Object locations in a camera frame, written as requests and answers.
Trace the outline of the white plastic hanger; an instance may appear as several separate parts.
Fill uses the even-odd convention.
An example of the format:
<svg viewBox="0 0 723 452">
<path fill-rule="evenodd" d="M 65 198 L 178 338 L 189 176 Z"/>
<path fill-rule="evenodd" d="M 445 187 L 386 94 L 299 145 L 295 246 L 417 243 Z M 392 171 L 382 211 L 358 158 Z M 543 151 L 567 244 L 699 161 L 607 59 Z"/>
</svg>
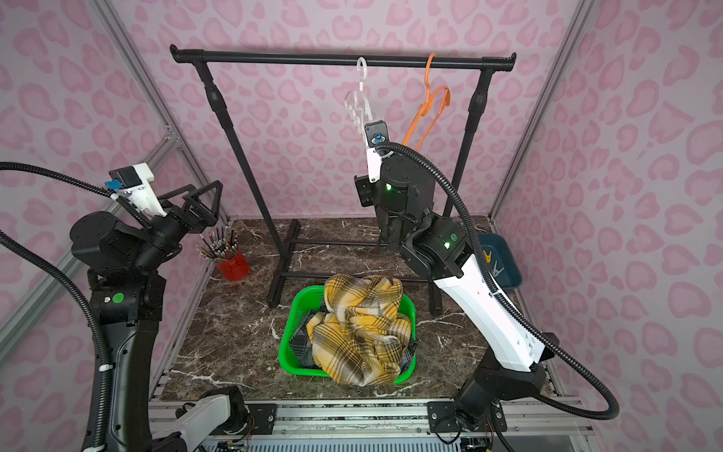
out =
<svg viewBox="0 0 723 452">
<path fill-rule="evenodd" d="M 365 124 L 373 122 L 373 113 L 366 96 L 365 82 L 368 77 L 368 66 L 363 56 L 357 58 L 356 70 L 359 75 L 358 86 L 345 95 L 344 106 L 354 128 L 361 136 L 363 145 L 367 146 L 368 141 L 365 134 Z"/>
</svg>

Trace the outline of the orange plastic hanger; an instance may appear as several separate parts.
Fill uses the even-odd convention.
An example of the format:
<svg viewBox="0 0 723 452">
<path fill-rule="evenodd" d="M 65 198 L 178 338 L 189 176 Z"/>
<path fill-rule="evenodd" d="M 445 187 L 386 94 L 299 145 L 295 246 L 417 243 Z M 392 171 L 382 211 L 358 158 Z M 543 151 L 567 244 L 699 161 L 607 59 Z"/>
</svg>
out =
<svg viewBox="0 0 723 452">
<path fill-rule="evenodd" d="M 436 101 L 440 100 L 439 102 L 439 108 L 434 116 L 434 119 L 429 124 L 429 127 L 427 128 L 427 131 L 425 131 L 425 134 L 421 139 L 419 139 L 417 145 L 414 147 L 416 151 L 419 151 L 424 142 L 426 141 L 427 137 L 430 135 L 431 131 L 434 129 L 436 123 L 440 118 L 442 117 L 442 114 L 444 114 L 444 111 L 450 106 L 451 104 L 451 90 L 448 88 L 448 86 L 440 86 L 436 88 L 436 90 L 432 89 L 431 83 L 430 83 L 430 70 L 431 70 L 431 63 L 433 62 L 434 58 L 436 58 L 437 54 L 432 53 L 427 58 L 427 64 L 425 67 L 425 77 L 424 77 L 424 85 L 426 88 L 425 93 L 425 99 L 421 105 L 419 105 L 417 112 L 412 120 L 412 123 L 410 124 L 407 133 L 402 141 L 402 144 L 405 146 L 410 146 L 410 140 L 412 139 L 417 126 L 420 124 L 421 120 L 423 118 L 427 118 L 429 114 L 432 112 L 433 107 L 435 107 Z"/>
</svg>

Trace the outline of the yellow plaid shirt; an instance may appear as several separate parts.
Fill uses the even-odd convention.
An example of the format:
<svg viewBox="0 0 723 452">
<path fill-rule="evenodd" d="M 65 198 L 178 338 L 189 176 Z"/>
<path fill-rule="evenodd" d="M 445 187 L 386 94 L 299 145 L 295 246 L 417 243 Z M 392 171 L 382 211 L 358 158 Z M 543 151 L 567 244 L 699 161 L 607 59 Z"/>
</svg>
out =
<svg viewBox="0 0 723 452">
<path fill-rule="evenodd" d="M 306 324 L 312 358 L 335 382 L 393 383 L 412 339 L 412 322 L 399 313 L 401 280 L 336 274 L 325 282 L 325 308 Z"/>
</svg>

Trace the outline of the grey plaid shirt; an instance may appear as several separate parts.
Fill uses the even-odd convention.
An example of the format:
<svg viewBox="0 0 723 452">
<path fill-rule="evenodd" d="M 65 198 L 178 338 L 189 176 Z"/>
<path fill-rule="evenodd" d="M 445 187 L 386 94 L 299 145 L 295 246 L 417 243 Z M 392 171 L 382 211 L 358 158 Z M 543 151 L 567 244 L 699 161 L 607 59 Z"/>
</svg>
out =
<svg viewBox="0 0 723 452">
<path fill-rule="evenodd" d="M 303 316 L 299 326 L 293 333 L 290 340 L 290 348 L 299 363 L 300 368 L 306 369 L 319 369 L 319 366 L 314 361 L 312 341 L 307 331 L 307 326 L 310 321 L 318 320 L 318 314 L 321 314 L 321 320 L 325 318 L 326 313 L 323 311 L 310 311 Z"/>
</svg>

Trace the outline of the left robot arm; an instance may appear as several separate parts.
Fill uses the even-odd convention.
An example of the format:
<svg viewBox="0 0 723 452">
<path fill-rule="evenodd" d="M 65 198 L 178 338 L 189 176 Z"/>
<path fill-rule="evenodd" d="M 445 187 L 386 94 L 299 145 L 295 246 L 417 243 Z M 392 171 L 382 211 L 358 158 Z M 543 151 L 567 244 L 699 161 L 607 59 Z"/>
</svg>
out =
<svg viewBox="0 0 723 452">
<path fill-rule="evenodd" d="M 2 245 L 46 272 L 72 296 L 88 320 L 95 370 L 86 451 L 193 451 L 231 416 L 227 395 L 198 403 L 154 438 L 149 391 L 154 344 L 163 316 L 166 280 L 159 267 L 182 252 L 188 234 L 200 234 L 220 218 L 223 184 L 187 185 L 161 197 L 152 218 L 142 212 L 141 196 L 151 195 L 147 165 L 115 169 L 102 188 L 34 165 L 4 162 L 4 171 L 49 177 L 107 197 L 138 223 L 132 227 L 108 211 L 90 213 L 73 224 L 73 257 L 88 266 L 90 295 L 56 266 L 1 235 Z"/>
</svg>

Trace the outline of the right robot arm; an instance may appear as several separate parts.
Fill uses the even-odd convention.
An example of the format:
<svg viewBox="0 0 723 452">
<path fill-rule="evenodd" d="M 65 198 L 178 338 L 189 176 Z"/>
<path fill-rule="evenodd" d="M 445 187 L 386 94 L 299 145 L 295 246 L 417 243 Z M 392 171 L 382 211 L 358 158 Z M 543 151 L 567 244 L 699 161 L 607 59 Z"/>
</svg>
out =
<svg viewBox="0 0 723 452">
<path fill-rule="evenodd" d="M 493 276 L 464 201 L 425 156 L 399 143 L 379 142 L 366 151 L 368 173 L 355 185 L 361 205 L 375 209 L 380 241 L 418 276 L 453 299 L 479 329 L 487 351 L 457 395 L 453 416 L 461 429 L 495 429 L 493 407 L 533 397 L 577 417 L 597 421 L 619 415 L 608 387 L 563 350 L 553 333 L 535 327 Z M 557 357 L 589 383 L 607 406 L 576 408 L 542 395 L 541 363 Z"/>
</svg>

